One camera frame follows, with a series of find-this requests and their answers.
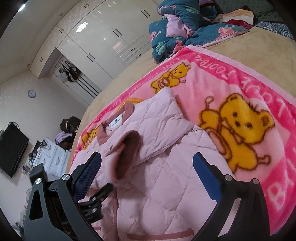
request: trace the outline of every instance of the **clothing label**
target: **clothing label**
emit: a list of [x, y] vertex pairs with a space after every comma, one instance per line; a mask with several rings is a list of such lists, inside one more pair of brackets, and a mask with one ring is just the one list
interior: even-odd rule
[[117, 118], [115, 118], [110, 124], [109, 124], [109, 127], [112, 129], [112, 128], [115, 128], [117, 126], [119, 126], [122, 122], [122, 117], [121, 115], [119, 115]]

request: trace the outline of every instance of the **silver bolt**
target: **silver bolt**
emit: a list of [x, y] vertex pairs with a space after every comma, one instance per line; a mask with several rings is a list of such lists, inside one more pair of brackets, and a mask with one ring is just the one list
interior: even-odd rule
[[69, 174], [66, 174], [66, 175], [64, 175], [64, 176], [62, 177], [62, 179], [63, 179], [64, 181], [69, 180], [69, 178], [70, 178], [70, 175], [69, 175]]
[[256, 179], [256, 178], [254, 178], [254, 179], [252, 180], [252, 182], [253, 182], [254, 184], [259, 184], [259, 181], [258, 181], [258, 179]]
[[39, 184], [40, 182], [42, 182], [41, 178], [37, 178], [36, 181], [35, 181], [36, 184]]
[[231, 175], [225, 175], [225, 180], [226, 181], [231, 181], [232, 180], [232, 176]]

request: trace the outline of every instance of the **beige bed sheet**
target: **beige bed sheet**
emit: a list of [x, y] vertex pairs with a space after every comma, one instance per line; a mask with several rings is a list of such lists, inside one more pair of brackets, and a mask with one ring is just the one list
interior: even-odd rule
[[[246, 34], [207, 47], [207, 49], [256, 70], [296, 98], [296, 42], [294, 40], [253, 27]], [[83, 129], [115, 97], [157, 66], [153, 62], [151, 53], [152, 50], [148, 51], [130, 65], [88, 107], [77, 131], [67, 172]]]

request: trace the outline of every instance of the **television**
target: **television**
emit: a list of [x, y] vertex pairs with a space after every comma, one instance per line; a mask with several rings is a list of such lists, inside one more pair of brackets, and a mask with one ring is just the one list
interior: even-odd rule
[[10, 122], [0, 136], [0, 168], [12, 178], [28, 146], [27, 138], [19, 128]]

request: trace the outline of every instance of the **pink blanket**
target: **pink blanket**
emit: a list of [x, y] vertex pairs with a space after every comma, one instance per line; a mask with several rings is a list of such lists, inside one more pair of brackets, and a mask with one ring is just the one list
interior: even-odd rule
[[124, 91], [85, 128], [73, 158], [125, 102], [139, 103], [164, 87], [173, 88], [185, 118], [206, 130], [237, 180], [259, 179], [275, 233], [296, 204], [296, 99], [209, 50], [190, 45]]

